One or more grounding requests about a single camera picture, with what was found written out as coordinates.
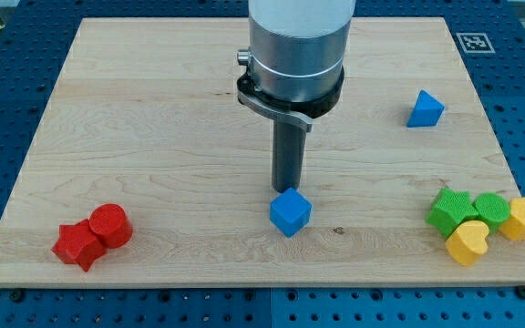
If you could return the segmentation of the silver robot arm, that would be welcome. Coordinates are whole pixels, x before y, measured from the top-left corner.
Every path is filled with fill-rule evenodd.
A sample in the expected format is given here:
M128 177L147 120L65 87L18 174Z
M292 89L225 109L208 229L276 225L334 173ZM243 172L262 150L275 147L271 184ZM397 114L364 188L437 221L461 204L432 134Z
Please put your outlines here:
M335 88L355 0L249 0L248 9L255 86L289 102Z

